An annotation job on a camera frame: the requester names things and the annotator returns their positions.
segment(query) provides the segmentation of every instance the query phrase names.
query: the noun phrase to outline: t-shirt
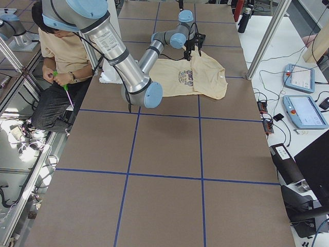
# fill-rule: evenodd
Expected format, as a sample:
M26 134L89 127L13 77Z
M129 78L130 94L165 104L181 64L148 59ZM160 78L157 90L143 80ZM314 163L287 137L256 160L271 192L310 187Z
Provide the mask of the t-shirt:
M88 65L89 59L80 38L72 36L57 38L39 29L41 53L44 58L55 57L58 73L75 71Z
M223 98L227 90L225 69L203 51L200 57L197 47L191 56L191 61L158 59L155 62L149 74L162 85L163 96L204 94Z

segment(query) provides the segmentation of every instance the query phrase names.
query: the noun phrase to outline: water bottle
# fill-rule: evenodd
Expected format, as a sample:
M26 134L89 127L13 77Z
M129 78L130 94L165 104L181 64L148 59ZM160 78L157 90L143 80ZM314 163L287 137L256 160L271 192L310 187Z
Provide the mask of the water bottle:
M251 9L250 8L246 8L245 11L242 14L242 18L239 22L239 29L237 30L239 33L244 33L248 24L248 21L250 19L251 16Z

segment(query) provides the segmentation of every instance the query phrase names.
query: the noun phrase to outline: green tool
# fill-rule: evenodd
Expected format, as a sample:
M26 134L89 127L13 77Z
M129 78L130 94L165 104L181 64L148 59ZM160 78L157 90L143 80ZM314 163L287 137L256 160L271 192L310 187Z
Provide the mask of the green tool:
M52 75L53 75L53 76L56 76L56 75L58 75L58 72L57 72L57 71L54 71L54 72L52 73ZM74 109L73 102L72 102L72 100L71 100L70 95L68 94L68 86L67 86L67 84L65 84L65 85L62 86L62 87L63 87L63 89L65 90L65 92L66 92L66 94L67 94L67 97L68 97L68 100L70 101L70 104L71 104L71 106L72 106L72 109Z

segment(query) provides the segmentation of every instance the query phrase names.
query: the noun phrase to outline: black pants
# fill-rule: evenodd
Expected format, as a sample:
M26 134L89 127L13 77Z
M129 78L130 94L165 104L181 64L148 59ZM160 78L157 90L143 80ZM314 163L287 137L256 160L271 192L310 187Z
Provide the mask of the black pants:
M68 85L68 93L74 102L74 118L78 114L91 80L89 78L84 82ZM65 90L54 82L41 94L39 104L31 117L32 125L40 130L65 133L69 130L70 124L59 117L69 105Z

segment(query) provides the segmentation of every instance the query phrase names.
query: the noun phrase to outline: grid of blue tape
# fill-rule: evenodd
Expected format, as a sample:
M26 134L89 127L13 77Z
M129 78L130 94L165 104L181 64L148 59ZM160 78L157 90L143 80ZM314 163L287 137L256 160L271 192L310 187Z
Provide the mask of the grid of blue tape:
M29 4L22 12L18 15L18 17L24 12L28 11L27 8L31 5ZM158 10L157 15L155 19L155 25L154 25L154 32L156 29L156 22L157 21L167 21L167 20L159 20L158 14L159 14L159 7L160 3L158 4ZM197 18L196 15L196 8L194 5L194 13L195 13L195 20ZM235 23L225 23L225 22L212 22L212 23L220 23L220 24L235 24ZM208 45L208 46L218 46L218 47L240 47L240 46L221 46L221 45ZM205 192L204 192L204 181L215 181L215 182L228 182L228 183L243 183L243 184L260 184L260 185L280 185L279 183L269 183L269 182L256 182L256 181L239 181L239 180L224 180L224 179L209 179L204 177L204 171L203 171L203 151L202 151L202 119L213 119L213 120L228 120L228 121L249 121L249 122L261 122L260 120L248 120L248 119L229 119L229 118L214 118L214 117L201 117L200 112L200 98L198 96L198 116L179 116L179 115L160 115L160 114L147 114L147 113L141 113L141 108L139 108L138 113L129 113L129 112L117 112L117 111L101 111L101 110L90 110L90 109L81 109L81 111L94 111L94 112L104 112L104 113L119 113L119 114L137 114L137 120L136 120L136 126L135 126L135 132L134 132L134 138L131 148L131 154L128 164L127 172L114 172L114 171L98 171L98 170L83 170L83 169L67 169L67 168L58 168L58 171L75 171L75 172L91 172L91 173L108 173L108 174L118 174L118 175L124 175L125 176L125 184L124 184L124 190L120 205L120 213L119 218L117 222L117 228L116 228L116 234L115 234L115 240L114 240L114 247L117 245L117 240L119 236L119 230L120 230L120 222L121 217L123 213L123 206L124 206L124 200L126 195L126 189L129 182L129 176L140 176L140 177L154 177L154 178L170 178L170 179L186 179L186 180L198 180L201 182L201 189L202 189L202 215L203 215L203 235L204 235L204 247L207 246L207 238L206 238L206 210L205 210ZM140 115L154 115L154 116L171 116L171 117L190 117L190 118L198 118L199 120L199 144L200 144L200 171L201 171L201 177L200 178L193 178L193 177L180 177L180 176L167 176L167 175L157 175L157 174L142 174L142 173L130 173L131 168L131 161L133 157L134 147L135 147L135 139L136 134L138 131L138 123L139 123L139 117Z

